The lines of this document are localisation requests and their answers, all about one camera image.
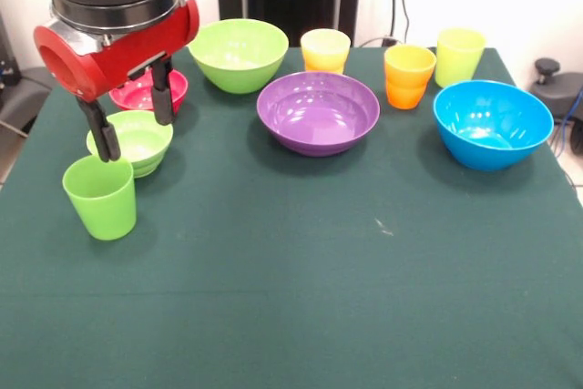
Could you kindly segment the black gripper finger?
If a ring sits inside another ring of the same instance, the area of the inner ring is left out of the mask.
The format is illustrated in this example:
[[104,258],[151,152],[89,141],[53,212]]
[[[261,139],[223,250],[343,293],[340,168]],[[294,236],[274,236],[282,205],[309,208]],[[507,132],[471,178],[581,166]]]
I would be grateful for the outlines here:
[[121,157],[118,137],[115,127],[107,120],[104,109],[97,100],[86,102],[81,97],[76,97],[76,101],[87,119],[100,159],[104,162],[118,160]]
[[151,89],[152,106],[155,119],[162,126],[172,124],[175,119],[169,83],[169,75],[172,69],[170,57],[157,60],[150,69],[153,80]]

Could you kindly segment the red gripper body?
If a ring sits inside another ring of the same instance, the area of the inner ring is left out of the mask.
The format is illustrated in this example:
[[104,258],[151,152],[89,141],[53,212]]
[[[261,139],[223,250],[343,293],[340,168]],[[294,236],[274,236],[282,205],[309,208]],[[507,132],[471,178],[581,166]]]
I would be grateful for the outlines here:
[[154,61],[172,57],[194,39],[198,30],[197,3],[185,0],[161,22],[120,36],[109,46],[57,19],[36,27],[34,41],[57,82],[91,102]]

